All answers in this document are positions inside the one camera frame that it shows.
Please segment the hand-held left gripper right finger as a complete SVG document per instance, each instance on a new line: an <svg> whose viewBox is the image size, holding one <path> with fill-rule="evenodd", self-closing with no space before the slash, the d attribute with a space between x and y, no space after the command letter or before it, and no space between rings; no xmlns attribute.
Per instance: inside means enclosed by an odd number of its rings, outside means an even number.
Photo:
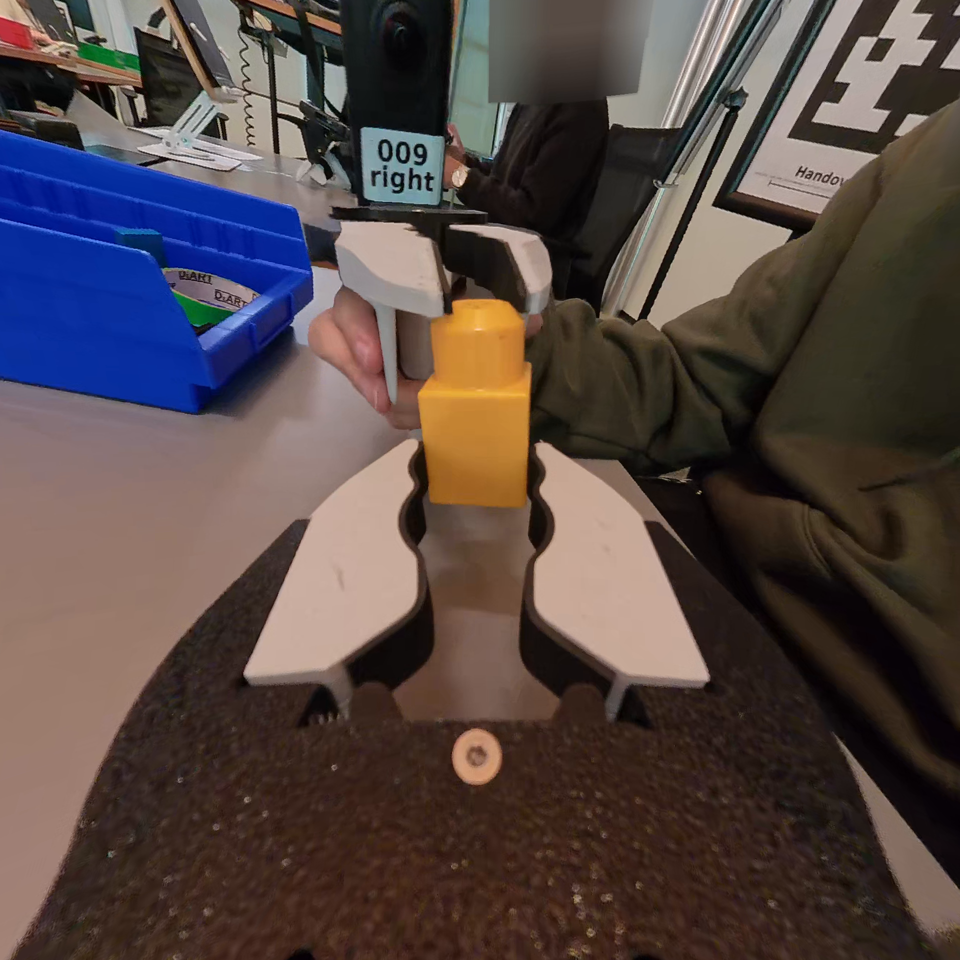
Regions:
<svg viewBox="0 0 960 960"><path fill-rule="evenodd" d="M709 668L642 513L554 446L530 454L523 666L558 698L594 689L609 721L634 689L705 689Z"/></svg>

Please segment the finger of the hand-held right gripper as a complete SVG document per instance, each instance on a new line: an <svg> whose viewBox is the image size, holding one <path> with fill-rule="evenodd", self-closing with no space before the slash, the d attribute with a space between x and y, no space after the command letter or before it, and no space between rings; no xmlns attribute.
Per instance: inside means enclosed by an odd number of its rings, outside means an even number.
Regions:
<svg viewBox="0 0 960 960"><path fill-rule="evenodd" d="M342 222L335 241L342 285L375 311L391 402L400 378L434 372L431 324L450 313L450 272L435 241L404 222Z"/></svg>
<svg viewBox="0 0 960 960"><path fill-rule="evenodd" d="M541 314L547 306L553 281L549 254L540 234L522 227L483 223L481 234L505 242L518 267L523 288L523 303L517 307L522 317Z"/></svg>

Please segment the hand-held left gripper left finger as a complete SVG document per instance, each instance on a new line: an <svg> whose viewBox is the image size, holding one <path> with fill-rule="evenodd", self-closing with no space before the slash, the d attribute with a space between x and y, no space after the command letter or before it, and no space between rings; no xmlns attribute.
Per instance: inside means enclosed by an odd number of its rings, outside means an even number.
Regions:
<svg viewBox="0 0 960 960"><path fill-rule="evenodd" d="M313 511L246 662L250 687L320 687L349 717L362 688L394 691L426 666L426 488L423 444L408 438Z"/></svg>

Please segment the green tape roll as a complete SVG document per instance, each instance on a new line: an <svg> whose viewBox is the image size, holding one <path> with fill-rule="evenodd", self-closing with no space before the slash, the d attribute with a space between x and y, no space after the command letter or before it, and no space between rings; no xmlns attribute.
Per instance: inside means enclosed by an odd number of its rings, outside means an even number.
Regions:
<svg viewBox="0 0 960 960"><path fill-rule="evenodd" d="M218 326L260 296L246 286L201 270L168 267L162 273L198 334Z"/></svg>

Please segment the yellow block with round peg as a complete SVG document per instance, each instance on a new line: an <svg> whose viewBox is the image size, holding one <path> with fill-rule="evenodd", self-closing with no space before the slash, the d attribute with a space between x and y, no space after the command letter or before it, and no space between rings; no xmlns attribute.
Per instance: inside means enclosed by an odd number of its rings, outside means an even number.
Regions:
<svg viewBox="0 0 960 960"><path fill-rule="evenodd" d="M417 395L431 501L521 509L532 391L522 314L500 299L457 300L431 323L431 348Z"/></svg>

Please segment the blue rectangular block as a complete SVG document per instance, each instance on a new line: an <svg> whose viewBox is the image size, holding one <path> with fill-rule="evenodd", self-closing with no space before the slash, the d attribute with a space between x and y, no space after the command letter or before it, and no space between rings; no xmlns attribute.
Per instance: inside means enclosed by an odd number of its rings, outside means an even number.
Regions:
<svg viewBox="0 0 960 960"><path fill-rule="evenodd" d="M114 242L128 249L148 254L160 269L168 268L168 260L162 234L152 229L116 227Z"/></svg>

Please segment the blue plastic bin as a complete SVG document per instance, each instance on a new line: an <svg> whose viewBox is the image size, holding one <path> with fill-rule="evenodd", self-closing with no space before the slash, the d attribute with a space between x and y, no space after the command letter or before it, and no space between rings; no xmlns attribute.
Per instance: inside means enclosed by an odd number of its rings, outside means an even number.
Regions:
<svg viewBox="0 0 960 960"><path fill-rule="evenodd" d="M313 296L291 205L3 131L2 378L198 413ZM153 255L257 294L197 334Z"/></svg>

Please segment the person's right forearm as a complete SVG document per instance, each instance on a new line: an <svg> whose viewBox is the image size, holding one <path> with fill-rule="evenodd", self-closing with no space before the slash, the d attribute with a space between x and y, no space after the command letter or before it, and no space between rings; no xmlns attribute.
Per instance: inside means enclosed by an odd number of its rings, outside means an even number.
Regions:
<svg viewBox="0 0 960 960"><path fill-rule="evenodd" d="M727 459L779 389L781 430L958 443L958 102L847 180L810 230L657 328L567 300L527 346L530 439L673 471Z"/></svg>

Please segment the person's right hand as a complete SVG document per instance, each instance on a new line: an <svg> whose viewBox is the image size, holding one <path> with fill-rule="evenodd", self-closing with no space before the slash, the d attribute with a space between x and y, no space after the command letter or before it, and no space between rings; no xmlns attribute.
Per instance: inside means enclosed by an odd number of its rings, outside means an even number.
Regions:
<svg viewBox="0 0 960 960"><path fill-rule="evenodd" d="M390 426L398 430L421 428L418 394L425 382L399 375L396 399L390 399L376 311L359 294L340 287L332 305L312 319L308 344L311 351L339 371Z"/></svg>

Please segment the wooden standing desk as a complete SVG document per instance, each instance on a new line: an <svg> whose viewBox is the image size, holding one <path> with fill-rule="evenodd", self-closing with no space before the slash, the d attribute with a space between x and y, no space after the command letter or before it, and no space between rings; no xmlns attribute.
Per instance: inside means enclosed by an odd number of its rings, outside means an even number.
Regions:
<svg viewBox="0 0 960 960"><path fill-rule="evenodd" d="M331 101L328 70L345 71L344 45L338 2L236 1L238 36L242 46L255 44L265 64L268 91L259 97L269 103L270 143L280 152L282 123L291 125L299 134L304 158L306 149L299 128L301 101L344 124L346 97ZM304 61L304 93L297 100L283 99L278 79L281 49L292 50Z"/></svg>

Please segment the black metal pole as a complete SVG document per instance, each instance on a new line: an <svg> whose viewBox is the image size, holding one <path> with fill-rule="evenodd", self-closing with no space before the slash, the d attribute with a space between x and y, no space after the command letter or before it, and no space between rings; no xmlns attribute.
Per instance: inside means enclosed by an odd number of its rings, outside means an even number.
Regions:
<svg viewBox="0 0 960 960"><path fill-rule="evenodd" d="M690 227L693 215L701 202L709 181L714 174L714 169L721 159L724 149L726 148L726 145L733 133L734 127L737 125L739 114L743 109L748 96L749 94L746 92L744 87L739 86L737 89L728 92L723 100L723 107L725 110L723 119L718 128L716 136L711 143L709 152L706 155L706 159L703 162L701 172L698 175L686 205L682 210L670 242L666 247L666 251L658 265L650 289L646 295L641 310L638 313L637 318L639 320L648 320L650 317L652 309L659 294L661 293L669 271L678 254L679 248L682 245L684 237Z"/></svg>

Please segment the wooden display board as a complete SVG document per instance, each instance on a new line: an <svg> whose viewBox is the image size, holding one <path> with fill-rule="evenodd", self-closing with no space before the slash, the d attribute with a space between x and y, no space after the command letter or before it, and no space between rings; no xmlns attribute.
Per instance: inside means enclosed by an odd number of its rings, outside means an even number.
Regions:
<svg viewBox="0 0 960 960"><path fill-rule="evenodd" d="M161 1L174 37L201 88L218 102L228 102L236 83L210 21L199 1Z"/></svg>

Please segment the white board stand base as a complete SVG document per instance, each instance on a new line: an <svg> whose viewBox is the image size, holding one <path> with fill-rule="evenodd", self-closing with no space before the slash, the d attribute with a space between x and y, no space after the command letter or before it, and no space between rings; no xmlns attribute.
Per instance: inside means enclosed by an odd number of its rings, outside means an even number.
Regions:
<svg viewBox="0 0 960 960"><path fill-rule="evenodd" d="M154 137L156 142L139 146L136 150L162 161L185 163L218 172L234 171L244 163L260 161L261 156L257 154L202 139L203 131L217 118L219 106L220 103L207 90L201 90L173 126L146 128L144 132Z"/></svg>

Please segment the black battery box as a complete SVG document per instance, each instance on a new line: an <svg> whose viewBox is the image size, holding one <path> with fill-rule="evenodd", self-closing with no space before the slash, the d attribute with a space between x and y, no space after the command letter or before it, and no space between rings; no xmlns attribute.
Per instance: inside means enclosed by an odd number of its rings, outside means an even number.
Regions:
<svg viewBox="0 0 960 960"><path fill-rule="evenodd" d="M13 110L1 116L5 132L85 152L78 126L65 117L44 112Z"/></svg>

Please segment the framed wall poster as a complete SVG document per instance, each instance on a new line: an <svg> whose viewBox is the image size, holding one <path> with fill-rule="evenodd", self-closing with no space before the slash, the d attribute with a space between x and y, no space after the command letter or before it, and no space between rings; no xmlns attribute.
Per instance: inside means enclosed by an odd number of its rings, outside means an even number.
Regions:
<svg viewBox="0 0 960 960"><path fill-rule="evenodd" d="M813 2L713 205L799 234L958 98L957 1Z"/></svg>

